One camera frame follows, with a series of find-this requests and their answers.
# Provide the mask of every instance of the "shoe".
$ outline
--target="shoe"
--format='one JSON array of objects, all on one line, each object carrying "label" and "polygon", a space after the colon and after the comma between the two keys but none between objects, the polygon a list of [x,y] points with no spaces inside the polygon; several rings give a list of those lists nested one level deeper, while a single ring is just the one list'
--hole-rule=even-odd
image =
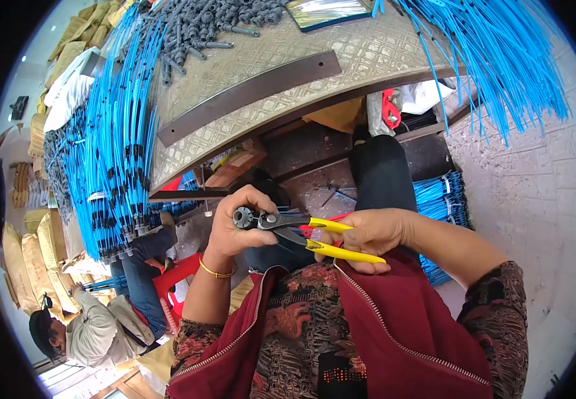
[{"label": "shoe", "polygon": [[353,132],[353,147],[363,144],[366,140],[370,139],[370,137],[368,125],[362,124],[361,126],[357,126]]},{"label": "shoe", "polygon": [[172,218],[172,214],[161,211],[160,219],[162,220],[163,228],[170,228],[172,232],[172,244],[177,244],[177,230],[175,229],[175,220]]}]

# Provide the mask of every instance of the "yellow plier handle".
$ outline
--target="yellow plier handle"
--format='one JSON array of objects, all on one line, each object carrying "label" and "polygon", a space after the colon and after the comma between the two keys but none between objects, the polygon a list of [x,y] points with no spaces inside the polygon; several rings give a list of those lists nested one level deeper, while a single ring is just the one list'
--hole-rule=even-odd
[{"label": "yellow plier handle", "polygon": [[330,256],[338,259],[352,260],[354,262],[368,262],[368,263],[386,263],[386,260],[378,256],[369,255],[367,253],[355,252],[350,250],[344,250],[343,248],[338,248],[334,245],[328,245],[320,243],[318,241],[313,241],[306,238],[306,249],[313,251],[315,253],[320,253],[321,255]]},{"label": "yellow plier handle", "polygon": [[351,227],[348,225],[342,225],[341,223],[337,223],[335,221],[319,218],[310,218],[310,223],[308,223],[308,226],[339,234],[351,229]]},{"label": "yellow plier handle", "polygon": [[[310,218],[310,223],[308,224],[308,226],[339,234],[352,228],[351,226],[337,223],[335,221],[319,218]],[[378,256],[369,255],[367,253],[344,250],[343,248],[339,248],[334,245],[320,243],[318,241],[313,241],[311,239],[306,239],[306,242],[307,242],[306,244],[307,250],[320,253],[325,256],[330,256],[338,259],[353,260],[355,262],[369,262],[372,264],[386,263],[385,259],[380,258]]]}]

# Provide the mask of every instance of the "wall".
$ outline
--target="wall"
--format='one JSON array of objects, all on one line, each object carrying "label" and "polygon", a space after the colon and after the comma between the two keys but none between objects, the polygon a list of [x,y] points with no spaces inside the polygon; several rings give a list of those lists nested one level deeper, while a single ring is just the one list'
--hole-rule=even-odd
[{"label": "wall", "polygon": [[[69,25],[71,17],[77,16],[79,10],[93,4],[93,0],[61,0],[47,16],[44,23],[29,42],[28,48],[19,55],[19,61],[13,65],[10,82],[3,92],[3,103],[0,110],[0,134],[15,123],[24,123],[22,130],[27,139],[31,117],[36,113],[35,106],[44,92],[44,82],[50,66],[48,58],[58,45],[60,37]],[[8,121],[11,115],[9,105],[14,104],[19,96],[29,96],[29,103],[20,121]]]},{"label": "wall", "polygon": [[475,229],[525,273],[529,368],[524,398],[542,398],[576,351],[576,55],[557,43],[555,59],[573,117],[545,116],[539,130],[511,134],[506,148],[487,117],[491,143],[467,118],[446,136],[462,168]]}]

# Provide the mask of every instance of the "woman's right hand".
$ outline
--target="woman's right hand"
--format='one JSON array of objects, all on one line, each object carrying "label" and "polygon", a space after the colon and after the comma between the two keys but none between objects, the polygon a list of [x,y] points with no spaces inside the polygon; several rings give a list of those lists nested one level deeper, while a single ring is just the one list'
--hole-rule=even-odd
[{"label": "woman's right hand", "polygon": [[[411,234],[408,218],[414,212],[404,209],[366,209],[350,213],[339,223],[352,226],[342,234],[324,232],[320,241],[333,244],[344,241],[344,248],[351,251],[381,256],[400,244],[405,244]],[[315,254],[320,262],[324,255]],[[387,264],[368,262],[348,262],[356,271],[367,275],[378,275],[390,270]]]}]

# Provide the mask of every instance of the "black cap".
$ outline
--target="black cap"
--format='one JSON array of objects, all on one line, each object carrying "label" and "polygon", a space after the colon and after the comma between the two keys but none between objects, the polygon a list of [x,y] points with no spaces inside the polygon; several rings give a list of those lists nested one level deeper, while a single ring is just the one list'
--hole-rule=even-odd
[{"label": "black cap", "polygon": [[51,330],[51,323],[53,318],[48,309],[36,310],[29,318],[29,332],[35,342],[35,345],[48,357],[54,359],[56,352],[54,347],[49,341],[49,330]]}]

